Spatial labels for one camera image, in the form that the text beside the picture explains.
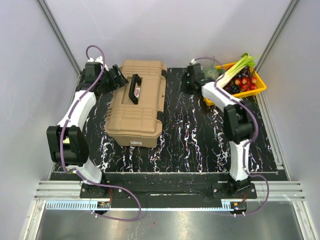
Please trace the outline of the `tan plastic tool box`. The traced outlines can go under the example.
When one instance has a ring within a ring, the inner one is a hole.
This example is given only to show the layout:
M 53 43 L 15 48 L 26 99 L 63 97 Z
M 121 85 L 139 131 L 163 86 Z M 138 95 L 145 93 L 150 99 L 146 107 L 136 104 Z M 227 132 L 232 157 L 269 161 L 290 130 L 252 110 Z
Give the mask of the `tan plastic tool box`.
M 167 66 L 160 60 L 125 60 L 128 85 L 113 92 L 105 131 L 120 146 L 155 148 L 163 131 Z

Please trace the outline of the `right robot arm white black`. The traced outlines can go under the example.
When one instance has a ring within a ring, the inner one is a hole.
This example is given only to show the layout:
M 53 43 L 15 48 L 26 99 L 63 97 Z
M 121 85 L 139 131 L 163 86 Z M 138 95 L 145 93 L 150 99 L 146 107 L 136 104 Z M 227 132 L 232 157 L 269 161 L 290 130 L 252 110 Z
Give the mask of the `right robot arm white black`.
M 200 58 L 190 61 L 178 89 L 186 94 L 201 93 L 223 112 L 223 132 L 230 145 L 231 179 L 222 191 L 239 198 L 250 186 L 253 177 L 249 173 L 249 149 L 258 136 L 258 123 L 248 101 L 242 101 L 223 89 L 225 74 L 216 80 L 206 77 L 198 60 Z

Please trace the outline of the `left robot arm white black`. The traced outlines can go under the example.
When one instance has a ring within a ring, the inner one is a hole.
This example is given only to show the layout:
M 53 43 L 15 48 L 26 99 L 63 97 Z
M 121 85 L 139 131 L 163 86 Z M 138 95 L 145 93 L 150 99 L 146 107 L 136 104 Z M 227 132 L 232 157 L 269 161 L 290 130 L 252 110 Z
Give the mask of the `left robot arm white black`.
M 100 56 L 90 58 L 82 71 L 74 99 L 62 120 L 46 130 L 51 160 L 65 173 L 77 174 L 98 198 L 107 195 L 102 171 L 89 157 L 89 146 L 82 132 L 91 109 L 99 97 L 128 84 L 118 65 L 107 67 Z

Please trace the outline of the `green melon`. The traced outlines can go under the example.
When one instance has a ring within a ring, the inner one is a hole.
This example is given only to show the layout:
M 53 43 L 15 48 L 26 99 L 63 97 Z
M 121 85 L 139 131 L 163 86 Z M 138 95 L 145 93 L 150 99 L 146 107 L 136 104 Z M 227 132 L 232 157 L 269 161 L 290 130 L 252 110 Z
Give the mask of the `green melon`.
M 214 66 L 205 67 L 202 71 L 205 78 L 212 78 L 214 81 L 220 76 L 219 71 Z

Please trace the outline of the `dark grape bunch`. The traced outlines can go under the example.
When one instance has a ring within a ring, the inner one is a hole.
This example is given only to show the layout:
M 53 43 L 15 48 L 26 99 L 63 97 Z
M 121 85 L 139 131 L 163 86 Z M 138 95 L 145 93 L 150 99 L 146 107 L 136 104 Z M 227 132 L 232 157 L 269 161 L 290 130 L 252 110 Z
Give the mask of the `dark grape bunch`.
M 240 94 L 250 90 L 252 72 L 249 66 L 237 73 L 223 89 L 231 95 Z

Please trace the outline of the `black marble pattern mat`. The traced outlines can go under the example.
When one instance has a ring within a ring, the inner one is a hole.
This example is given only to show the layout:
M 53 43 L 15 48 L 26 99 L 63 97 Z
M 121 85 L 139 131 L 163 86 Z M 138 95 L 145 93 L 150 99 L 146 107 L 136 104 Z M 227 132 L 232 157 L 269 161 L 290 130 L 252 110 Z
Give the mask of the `black marble pattern mat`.
M 223 132 L 223 114 L 201 95 L 178 90 L 184 68 L 169 68 L 162 134 L 155 148 L 120 146 L 105 131 L 112 95 L 102 96 L 82 132 L 89 157 L 103 172 L 227 172 L 231 149 Z

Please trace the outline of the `red yellow cherry cluster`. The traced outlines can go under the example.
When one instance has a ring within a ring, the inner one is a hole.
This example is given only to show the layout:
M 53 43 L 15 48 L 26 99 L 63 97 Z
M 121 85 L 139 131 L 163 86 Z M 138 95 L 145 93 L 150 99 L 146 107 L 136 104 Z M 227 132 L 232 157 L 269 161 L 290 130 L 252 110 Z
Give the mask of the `red yellow cherry cluster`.
M 257 78 L 256 77 L 242 77 L 236 78 L 234 84 L 240 89 L 241 92 L 247 92 L 252 90 L 257 90 Z

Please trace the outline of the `leek with green leaves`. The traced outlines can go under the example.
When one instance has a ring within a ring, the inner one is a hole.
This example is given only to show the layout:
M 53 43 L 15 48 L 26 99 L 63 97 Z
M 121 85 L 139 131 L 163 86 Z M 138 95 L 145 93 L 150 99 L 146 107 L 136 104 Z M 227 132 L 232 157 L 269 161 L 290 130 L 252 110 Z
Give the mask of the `leek with green leaves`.
M 257 57 L 258 56 L 251 56 L 248 53 L 244 53 L 240 60 L 238 60 L 231 68 L 226 71 L 223 69 L 222 75 L 216 80 L 217 86 L 223 88 L 245 67 L 253 68 L 256 65 L 255 59 Z

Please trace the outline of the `yellow plastic tray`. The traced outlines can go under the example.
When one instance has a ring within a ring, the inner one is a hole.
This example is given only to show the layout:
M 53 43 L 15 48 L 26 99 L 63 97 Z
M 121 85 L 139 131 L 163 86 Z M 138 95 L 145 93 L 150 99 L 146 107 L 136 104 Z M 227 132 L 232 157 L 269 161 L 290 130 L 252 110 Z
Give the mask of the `yellow plastic tray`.
M 227 63 L 224 64 L 223 67 L 225 68 L 225 70 L 229 70 L 234 64 L 235 62 Z M 218 72 L 220 76 L 223 74 L 223 67 L 217 65 L 207 67 L 203 71 L 205 74 L 210 75 L 210 77 L 214 76 L 214 72 Z M 235 98 L 242 99 L 261 93 L 262 91 L 267 89 L 267 86 L 253 67 L 246 66 L 239 73 L 233 76 L 233 78 L 223 87 L 223 89 L 229 94 L 233 95 Z M 207 106 L 214 105 L 214 103 L 208 98 L 203 99 Z

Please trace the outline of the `napa cabbage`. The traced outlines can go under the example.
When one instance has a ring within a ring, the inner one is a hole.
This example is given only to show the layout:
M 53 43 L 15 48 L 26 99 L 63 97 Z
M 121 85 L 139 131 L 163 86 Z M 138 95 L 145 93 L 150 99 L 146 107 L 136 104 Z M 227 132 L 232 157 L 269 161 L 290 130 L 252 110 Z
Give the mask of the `napa cabbage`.
M 65 139 L 62 141 L 63 145 L 69 145 L 70 144 L 70 138 L 68 136 L 65 137 Z

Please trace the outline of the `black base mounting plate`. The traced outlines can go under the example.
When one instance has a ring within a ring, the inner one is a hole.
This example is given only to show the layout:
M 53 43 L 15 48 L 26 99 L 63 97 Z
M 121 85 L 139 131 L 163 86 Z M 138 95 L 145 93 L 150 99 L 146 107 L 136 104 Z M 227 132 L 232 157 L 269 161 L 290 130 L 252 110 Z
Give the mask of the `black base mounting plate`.
M 215 175 L 165 174 L 155 175 L 109 175 L 109 185 L 81 185 L 79 197 L 82 200 L 97 200 L 98 210 L 110 202 L 112 209 L 226 211 L 235 203 L 245 206 L 245 202 L 258 198 L 253 183 L 232 191 L 225 178 Z

